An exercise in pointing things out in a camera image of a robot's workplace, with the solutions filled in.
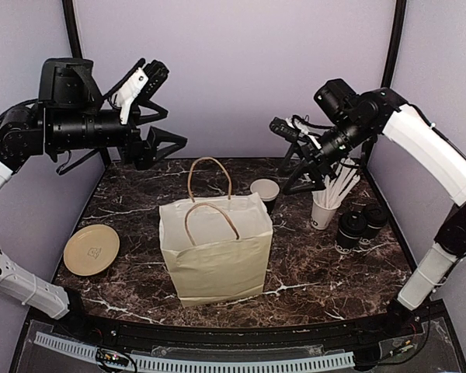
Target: beige plate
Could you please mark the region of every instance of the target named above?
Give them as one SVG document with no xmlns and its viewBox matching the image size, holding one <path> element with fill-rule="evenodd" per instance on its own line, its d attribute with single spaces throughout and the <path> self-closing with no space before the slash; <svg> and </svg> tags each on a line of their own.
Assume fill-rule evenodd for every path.
<svg viewBox="0 0 466 373">
<path fill-rule="evenodd" d="M 77 231 L 64 249 L 65 266 L 78 276 L 105 270 L 119 252 L 119 236 L 111 227 L 90 225 Z"/>
</svg>

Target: marble table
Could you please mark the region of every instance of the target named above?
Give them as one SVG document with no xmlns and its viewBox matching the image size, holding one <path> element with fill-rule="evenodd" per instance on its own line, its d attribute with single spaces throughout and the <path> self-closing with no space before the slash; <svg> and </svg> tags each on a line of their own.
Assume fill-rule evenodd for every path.
<svg viewBox="0 0 466 373">
<path fill-rule="evenodd" d="M 252 181 L 276 175 L 280 159 L 222 159 L 235 194 L 249 193 Z M 115 262 L 101 274 L 79 277 L 60 265 L 55 284 L 81 292 L 92 315 L 174 326 L 266 327 L 354 319 L 385 311 L 387 301 L 410 276 L 389 226 L 369 251 L 341 255 L 334 248 L 338 216 L 376 202 L 362 178 L 325 231 L 310 226 L 311 195 L 280 195 L 273 212 L 271 248 L 264 292 L 252 299 L 184 309 L 159 249 L 158 206 L 187 197 L 192 160 L 162 162 L 148 171 L 112 164 L 98 185 L 78 228 L 105 224 L 120 236 Z M 196 168 L 198 197 L 224 194 L 227 180 L 212 162 Z"/>
</svg>

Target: paper bag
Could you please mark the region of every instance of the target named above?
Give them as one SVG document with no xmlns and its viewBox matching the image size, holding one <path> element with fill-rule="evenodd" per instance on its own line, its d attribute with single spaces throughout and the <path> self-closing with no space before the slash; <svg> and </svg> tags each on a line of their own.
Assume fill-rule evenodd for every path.
<svg viewBox="0 0 466 373">
<path fill-rule="evenodd" d="M 230 184 L 227 197 L 195 198 L 195 165 L 215 161 Z M 159 208 L 165 264 L 184 307 L 247 298 L 263 292 L 273 223 L 259 195 L 231 195 L 231 178 L 216 159 L 197 159 L 190 199 Z"/>
</svg>

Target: paper cup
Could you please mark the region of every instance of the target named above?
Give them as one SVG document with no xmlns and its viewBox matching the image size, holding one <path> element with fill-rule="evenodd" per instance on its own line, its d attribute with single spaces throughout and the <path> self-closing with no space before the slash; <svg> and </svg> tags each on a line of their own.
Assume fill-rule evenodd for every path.
<svg viewBox="0 0 466 373">
<path fill-rule="evenodd" d="M 271 215 L 280 193 L 278 184 L 269 179 L 258 179 L 250 185 L 250 191 L 252 193 L 259 193 L 261 200 L 266 205 L 267 213 Z"/>
<path fill-rule="evenodd" d="M 335 207 L 328 209 L 320 206 L 316 203 L 316 199 L 312 199 L 312 213 L 311 213 L 311 225 L 313 228 L 324 230 L 328 228 L 329 222 L 335 216 L 336 210 L 340 207 L 340 204 Z"/>
</svg>

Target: purple wall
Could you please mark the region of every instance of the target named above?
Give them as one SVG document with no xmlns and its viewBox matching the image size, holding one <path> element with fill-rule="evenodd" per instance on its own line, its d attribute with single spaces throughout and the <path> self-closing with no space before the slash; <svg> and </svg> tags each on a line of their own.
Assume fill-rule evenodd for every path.
<svg viewBox="0 0 466 373">
<path fill-rule="evenodd" d="M 154 99 L 157 127 L 187 136 L 178 156 L 281 156 L 273 117 L 310 114 L 330 78 L 380 84 L 392 1 L 201 0 L 76 2 L 82 43 L 103 91 L 139 58 L 170 70 Z"/>
</svg>

